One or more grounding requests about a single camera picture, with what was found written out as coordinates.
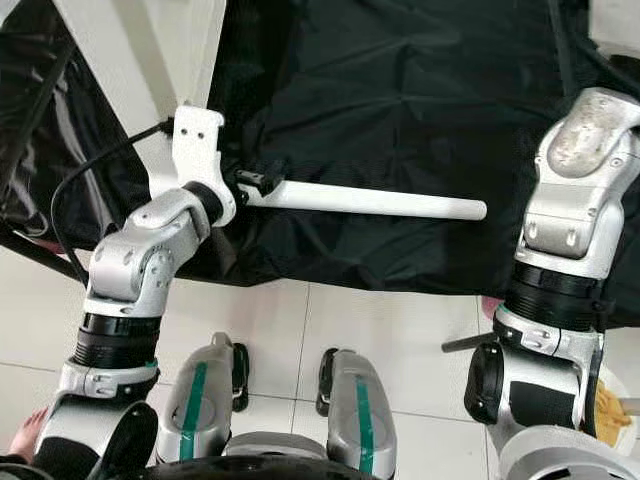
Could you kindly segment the white plastic table leg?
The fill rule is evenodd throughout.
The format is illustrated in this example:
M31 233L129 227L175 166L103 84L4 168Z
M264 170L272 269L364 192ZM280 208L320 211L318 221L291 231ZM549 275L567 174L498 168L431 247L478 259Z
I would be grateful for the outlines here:
M411 195L380 189L324 186L296 180L283 180L265 195L260 188L250 184L239 183L238 187L246 193L248 205L266 209L352 212L466 221L479 221L486 216L484 202L470 198Z

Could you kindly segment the white plastic table top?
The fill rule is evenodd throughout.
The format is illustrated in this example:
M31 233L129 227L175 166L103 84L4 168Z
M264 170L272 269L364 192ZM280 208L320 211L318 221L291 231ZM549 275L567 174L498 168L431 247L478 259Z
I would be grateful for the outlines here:
M228 0L54 0L125 131L206 108Z

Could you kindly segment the silver left robot leg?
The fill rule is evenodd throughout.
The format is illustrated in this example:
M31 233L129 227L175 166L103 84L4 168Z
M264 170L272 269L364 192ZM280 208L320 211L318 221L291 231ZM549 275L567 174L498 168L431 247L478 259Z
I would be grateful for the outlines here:
M164 406L157 411L155 460L175 463L218 457L232 438L230 420L236 393L247 387L236 380L236 348L229 335L212 335L183 362Z

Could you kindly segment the silver robot leg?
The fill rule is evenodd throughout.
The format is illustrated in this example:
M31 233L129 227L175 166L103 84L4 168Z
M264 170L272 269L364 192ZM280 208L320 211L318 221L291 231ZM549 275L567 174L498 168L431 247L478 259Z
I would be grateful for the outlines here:
M157 411L155 460L175 463L218 457L232 438L230 420L236 393L247 387L236 380L236 348L229 335L212 335L183 362L164 406Z
M394 480L396 425L370 360L352 349L326 349L316 402L326 419L326 457L378 480Z

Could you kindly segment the black metal table leg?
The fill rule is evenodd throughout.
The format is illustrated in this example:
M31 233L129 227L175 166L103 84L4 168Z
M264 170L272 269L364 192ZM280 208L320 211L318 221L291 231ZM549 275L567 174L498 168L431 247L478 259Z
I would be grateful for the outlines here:
M497 342L498 335L494 332L471 335L471 337L465 337L456 340L448 340L440 346L443 353L454 353L466 351L466 349L475 349L479 346L483 346L485 343Z
M52 252L49 248L31 241L31 239L20 236L15 230L5 227L4 224L1 224L0 227L0 243L6 250L18 253L19 256L26 257L26 259L35 261L37 264L45 266L45 268L54 270L55 273L68 276L74 282L82 285L87 284L87 274L79 271L72 261L64 259L59 253Z

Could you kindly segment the silver right robot leg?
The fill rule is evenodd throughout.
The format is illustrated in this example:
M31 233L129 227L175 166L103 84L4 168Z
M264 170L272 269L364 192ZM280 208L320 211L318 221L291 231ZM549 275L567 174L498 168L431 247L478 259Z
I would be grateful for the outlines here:
M396 425L370 360L352 349L326 349L316 402L326 419L326 457L378 480L394 480Z

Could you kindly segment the pink fabric tag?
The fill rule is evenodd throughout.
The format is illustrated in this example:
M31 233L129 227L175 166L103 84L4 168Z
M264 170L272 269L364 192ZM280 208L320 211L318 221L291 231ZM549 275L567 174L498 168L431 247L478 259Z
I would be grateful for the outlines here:
M479 317L483 321L493 320L495 311L498 310L504 301L502 298L483 296L479 300Z

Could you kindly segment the bare human foot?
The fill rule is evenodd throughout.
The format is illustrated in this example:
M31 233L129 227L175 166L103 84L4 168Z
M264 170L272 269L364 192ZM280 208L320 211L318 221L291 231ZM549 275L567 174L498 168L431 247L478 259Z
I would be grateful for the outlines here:
M32 415L19 426L12 442L10 442L8 452L1 456L1 462L28 465L33 460L38 443L38 435L44 429L49 411L49 407L44 407L41 410L32 412Z

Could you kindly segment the yellow crumpled cloth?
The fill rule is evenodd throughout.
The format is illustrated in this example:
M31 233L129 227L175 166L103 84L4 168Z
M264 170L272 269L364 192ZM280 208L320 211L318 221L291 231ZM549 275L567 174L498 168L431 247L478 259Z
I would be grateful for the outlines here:
M596 380L594 412L596 439L609 447L617 447L623 430L630 428L634 421L623 410L620 398L600 380Z

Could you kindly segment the white pedestal fan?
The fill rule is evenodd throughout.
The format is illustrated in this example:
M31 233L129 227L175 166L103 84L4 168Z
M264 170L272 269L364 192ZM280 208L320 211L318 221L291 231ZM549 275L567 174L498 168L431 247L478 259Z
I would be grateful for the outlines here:
M620 444L617 447L612 447L614 451L622 454L622 456L631 456L640 445L640 390L631 392L625 383L616 374L613 374L607 366L602 366L602 369L600 369L598 380L603 381L605 387L612 390L620 398L623 410L634 421L630 428L623 430Z

